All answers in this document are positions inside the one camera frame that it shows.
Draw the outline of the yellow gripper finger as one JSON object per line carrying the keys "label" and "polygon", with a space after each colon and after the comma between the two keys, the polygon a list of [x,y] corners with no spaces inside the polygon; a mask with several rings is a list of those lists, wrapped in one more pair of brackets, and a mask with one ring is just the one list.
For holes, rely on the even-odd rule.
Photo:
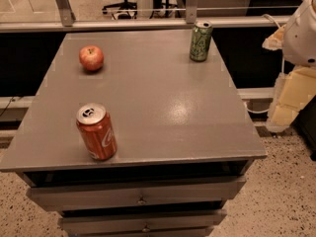
{"label": "yellow gripper finger", "polygon": [[279,27],[272,35],[264,40],[262,48],[267,50],[283,49],[284,30],[285,26]]}
{"label": "yellow gripper finger", "polygon": [[315,67],[295,66],[288,74],[280,73],[268,111],[268,131],[283,132],[315,96]]}

